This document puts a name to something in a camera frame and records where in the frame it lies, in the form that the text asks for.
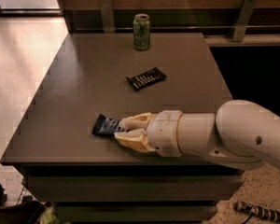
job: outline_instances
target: tiled floor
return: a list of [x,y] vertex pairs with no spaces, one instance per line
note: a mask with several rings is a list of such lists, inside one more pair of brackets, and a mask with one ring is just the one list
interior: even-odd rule
[[[67,34],[63,18],[0,18],[0,157],[33,98],[40,81]],[[0,165],[0,182],[8,195],[7,205],[17,203],[21,175]],[[266,165],[243,174],[244,185],[218,213],[204,224],[237,224],[247,216],[233,211],[244,201],[280,211],[280,171]],[[271,223],[253,217],[248,223]]]

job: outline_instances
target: table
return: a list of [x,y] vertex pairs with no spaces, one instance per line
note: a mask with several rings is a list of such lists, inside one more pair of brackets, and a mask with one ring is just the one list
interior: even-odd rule
[[[135,91],[126,77],[167,78]],[[99,114],[122,119],[178,109],[216,113],[231,94],[202,34],[74,34],[64,40],[2,159],[60,221],[200,223],[243,184],[238,170],[196,156],[141,154],[94,136]]]

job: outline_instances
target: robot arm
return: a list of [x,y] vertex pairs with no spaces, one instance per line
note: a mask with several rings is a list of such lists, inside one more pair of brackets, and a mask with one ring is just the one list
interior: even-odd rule
[[242,170],[266,161],[280,169],[280,117],[248,101],[229,101],[216,115],[162,111],[147,124],[146,136],[163,157],[198,155]]

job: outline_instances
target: can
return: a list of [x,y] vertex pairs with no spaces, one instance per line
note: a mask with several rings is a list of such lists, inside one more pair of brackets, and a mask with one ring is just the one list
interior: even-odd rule
[[140,13],[133,20],[133,47],[147,50],[150,45],[150,20],[148,14]]

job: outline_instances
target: can lid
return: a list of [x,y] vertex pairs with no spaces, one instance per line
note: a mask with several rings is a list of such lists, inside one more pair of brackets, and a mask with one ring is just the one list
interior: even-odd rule
[[145,13],[139,13],[134,16],[134,19],[138,20],[138,21],[147,21],[147,20],[149,20],[149,16],[148,16],[148,14],[145,14]]

